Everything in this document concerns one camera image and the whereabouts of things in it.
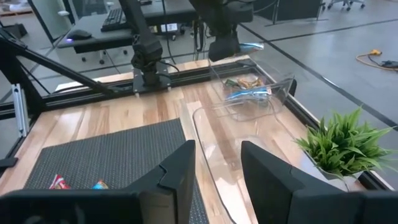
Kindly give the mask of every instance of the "desk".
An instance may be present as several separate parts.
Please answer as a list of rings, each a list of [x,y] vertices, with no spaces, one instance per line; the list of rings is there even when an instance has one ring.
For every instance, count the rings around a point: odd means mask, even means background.
[[[186,23],[197,18],[196,11],[189,0],[165,0],[168,23]],[[151,5],[142,6],[142,12],[148,26],[164,24],[163,7],[161,1],[153,1]],[[101,27],[107,14],[84,16],[69,31],[77,29],[90,32],[93,38],[88,40],[67,40],[67,34],[58,44],[58,48],[74,47],[76,53],[92,52],[131,45],[130,29],[101,32]]]
[[[231,59],[222,60],[218,63],[230,61]],[[181,71],[206,66],[208,66],[207,60],[177,65]],[[98,81],[110,82],[131,77],[131,73],[126,73],[100,78]],[[73,85],[76,85],[76,83],[69,83],[60,88]],[[0,178],[0,194],[23,188],[38,155],[45,147],[168,121],[175,118],[180,118],[181,120],[185,139],[197,140],[192,114],[203,105],[218,103],[217,100],[219,99],[215,94],[214,89],[210,86],[210,82],[205,82],[177,87],[168,92],[142,95],[140,98],[129,96],[116,100],[102,101],[99,103],[42,113],[16,154],[16,157],[19,158],[19,162],[15,167],[6,170]],[[291,97],[291,99],[304,111],[304,113],[306,113],[306,116],[313,118],[313,115],[295,98]],[[282,111],[276,116],[295,138],[302,138],[306,136],[307,129],[295,116],[295,113],[297,113],[297,111],[291,111],[283,107]],[[296,147],[296,150],[290,152],[288,156],[290,157],[289,160],[295,159],[299,161],[306,155],[301,149]],[[210,223],[229,223],[228,214],[223,208],[221,200],[216,192],[198,140],[196,160],[196,177]],[[231,197],[235,198],[241,196],[231,195]],[[233,210],[230,212],[240,215],[241,211]]]

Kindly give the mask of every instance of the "wooden table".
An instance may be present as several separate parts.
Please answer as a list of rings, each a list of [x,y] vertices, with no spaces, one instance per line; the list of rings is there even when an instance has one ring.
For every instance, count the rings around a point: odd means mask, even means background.
[[[207,60],[177,65],[180,70],[205,66],[208,66]],[[125,73],[97,80],[112,82],[132,77],[132,73]],[[59,88],[71,87],[73,85],[78,85],[78,83],[60,85]],[[202,106],[219,102],[220,99],[216,95],[214,88],[211,87],[210,82],[207,82],[178,87],[163,93],[142,95],[140,98],[129,96],[42,113],[16,154],[19,162],[15,167],[5,171],[1,177],[0,194],[23,188],[36,159],[45,147],[137,128],[175,118],[180,118],[185,138],[197,140],[192,120],[194,111]],[[290,139],[287,141],[286,135],[281,134],[280,130],[288,129],[291,134],[290,138],[302,138],[306,136],[306,127],[295,117],[293,112],[285,107],[282,108],[282,111],[275,118],[279,122],[272,124],[273,133],[265,134],[274,138],[272,142],[276,142],[276,145],[288,144],[289,152],[284,151],[284,147],[280,147],[282,150],[278,149],[279,152],[277,155],[300,168],[300,161],[302,158],[306,158],[306,155]],[[209,125],[209,130],[213,131],[212,133],[215,137],[219,133],[215,129],[223,128],[222,126],[216,127],[215,123],[212,122],[207,125]],[[199,141],[197,141],[196,159],[196,176],[210,223],[230,223],[229,216],[221,204],[214,181],[206,165]],[[249,204],[244,195],[230,194],[229,196],[232,200],[236,199],[236,203],[240,203],[241,208],[247,207]],[[233,213],[234,216],[239,216],[239,220],[250,220],[255,223],[252,209],[247,208],[247,211],[241,212],[239,206],[235,206],[229,212]]]

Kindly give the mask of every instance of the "candy wrapper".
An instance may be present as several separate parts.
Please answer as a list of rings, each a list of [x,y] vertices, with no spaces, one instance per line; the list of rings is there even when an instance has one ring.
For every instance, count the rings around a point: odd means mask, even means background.
[[[57,174],[51,183],[50,189],[70,189],[70,186],[67,185],[61,175]]]
[[[93,189],[103,190],[103,189],[109,189],[109,187],[108,187],[102,180],[99,180],[99,181],[94,185]]]

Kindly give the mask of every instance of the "woven mat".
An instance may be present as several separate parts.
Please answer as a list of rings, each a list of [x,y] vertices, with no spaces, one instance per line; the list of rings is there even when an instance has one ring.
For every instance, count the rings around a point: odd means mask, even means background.
[[[152,170],[184,142],[180,120],[174,119],[47,147],[25,189],[47,189],[55,174],[73,189],[90,189],[100,179],[109,188],[120,189]],[[196,178],[190,223],[208,223]]]

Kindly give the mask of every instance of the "artificial plant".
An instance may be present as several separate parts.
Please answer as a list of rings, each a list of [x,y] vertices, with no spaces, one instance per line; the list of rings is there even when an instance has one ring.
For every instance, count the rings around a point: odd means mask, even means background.
[[[360,115],[361,108],[344,116],[333,113],[327,127],[322,118],[320,128],[308,127],[307,139],[298,139],[297,143],[308,152],[317,167],[338,176],[390,167],[383,157],[392,151],[381,148],[378,140],[391,128],[371,128],[367,122],[359,125]]]

